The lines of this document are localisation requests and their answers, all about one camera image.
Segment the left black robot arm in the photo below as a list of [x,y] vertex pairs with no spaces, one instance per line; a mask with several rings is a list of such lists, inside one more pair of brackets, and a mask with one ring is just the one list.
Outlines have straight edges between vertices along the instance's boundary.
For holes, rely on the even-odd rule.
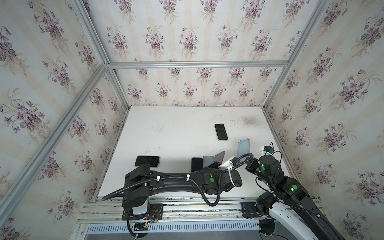
[[144,205],[150,196],[171,192],[199,194],[208,206],[215,207],[223,192],[240,188],[242,184],[237,170],[202,168],[190,173],[169,174],[153,171],[150,165],[144,164],[126,174],[124,189],[117,196],[123,198],[122,207],[126,212]]

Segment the aluminium cage frame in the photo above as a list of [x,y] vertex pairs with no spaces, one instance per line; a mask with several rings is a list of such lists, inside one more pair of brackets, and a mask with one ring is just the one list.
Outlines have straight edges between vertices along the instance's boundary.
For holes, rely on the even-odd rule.
[[112,81],[112,88],[117,93],[124,110],[129,110],[127,98],[123,94],[123,88],[118,81],[115,69],[166,69],[166,68],[229,68],[229,67],[280,67],[284,68],[284,73],[288,72],[289,67],[293,66],[294,61],[299,57],[301,51],[304,49],[306,41],[309,39],[312,31],[325,12],[329,1],[318,1],[312,11],[309,20],[307,21],[298,42],[294,46],[288,60],[286,61],[178,61],[178,62],[112,62],[106,54],[106,51],[101,43],[97,31],[91,21],[91,18],[86,10],[82,1],[71,1],[73,10],[77,14],[80,23],[90,40],[91,46],[96,50],[96,56],[100,59],[101,65],[97,68],[96,72],[92,75],[90,80],[86,83],[80,94],[75,98],[74,102],[70,105],[64,116],[60,119],[58,125],[51,132],[46,142],[36,152],[32,160],[26,165],[26,168],[21,172],[21,175],[16,179],[13,186],[8,190],[1,200],[1,218],[6,218],[10,215],[17,205],[20,203],[21,198],[25,195],[26,191],[32,183],[34,175],[44,160],[46,160],[48,153],[52,150],[63,137],[65,130],[72,123],[73,119],[78,115],[81,108],[87,100],[87,96],[96,87],[104,75],[107,75]]

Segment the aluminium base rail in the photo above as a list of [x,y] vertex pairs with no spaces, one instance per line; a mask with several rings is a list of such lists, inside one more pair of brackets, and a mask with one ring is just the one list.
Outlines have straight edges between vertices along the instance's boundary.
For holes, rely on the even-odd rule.
[[[255,202],[256,198],[223,198],[210,207],[201,198],[150,197],[149,203],[163,205],[162,222],[242,220],[242,202]],[[96,201],[83,204],[77,222],[82,224],[123,223],[122,200]]]

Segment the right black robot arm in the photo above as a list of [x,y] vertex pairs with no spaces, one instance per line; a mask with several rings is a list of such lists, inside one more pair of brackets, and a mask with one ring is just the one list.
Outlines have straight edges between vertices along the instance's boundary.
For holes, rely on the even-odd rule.
[[244,213],[272,218],[298,240],[343,239],[304,186],[298,180],[286,176],[281,162],[273,155],[263,155],[256,159],[252,154],[246,154],[242,158],[246,170],[256,176],[256,182],[263,182],[268,187],[253,207],[244,209]]

